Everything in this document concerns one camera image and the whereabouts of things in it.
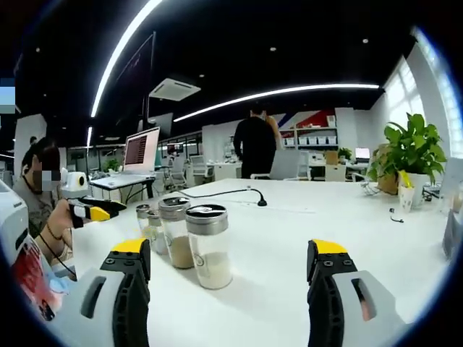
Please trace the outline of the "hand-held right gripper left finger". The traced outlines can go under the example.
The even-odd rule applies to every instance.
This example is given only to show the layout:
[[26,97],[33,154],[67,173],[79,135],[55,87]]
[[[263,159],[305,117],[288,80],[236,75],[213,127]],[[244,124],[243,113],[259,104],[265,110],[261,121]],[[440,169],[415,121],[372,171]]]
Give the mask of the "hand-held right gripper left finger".
[[117,244],[64,297],[50,330],[63,346],[148,346],[150,242]]

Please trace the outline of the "person's left hand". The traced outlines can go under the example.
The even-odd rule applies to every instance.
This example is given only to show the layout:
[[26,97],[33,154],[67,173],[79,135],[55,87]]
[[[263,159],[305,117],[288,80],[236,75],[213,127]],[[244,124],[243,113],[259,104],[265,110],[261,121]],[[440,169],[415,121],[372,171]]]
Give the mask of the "person's left hand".
[[64,232],[69,231],[71,228],[73,228],[73,225],[69,203],[65,199],[59,200],[51,212],[44,230],[47,230],[54,239],[60,240],[64,237]]

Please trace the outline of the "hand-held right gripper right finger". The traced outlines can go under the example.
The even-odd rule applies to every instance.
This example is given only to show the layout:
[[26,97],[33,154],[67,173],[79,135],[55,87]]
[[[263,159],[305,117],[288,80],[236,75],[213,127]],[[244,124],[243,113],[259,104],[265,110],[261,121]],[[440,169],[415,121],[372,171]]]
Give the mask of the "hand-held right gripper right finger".
[[309,346],[394,346],[409,327],[392,293],[335,242],[308,242],[307,284]]

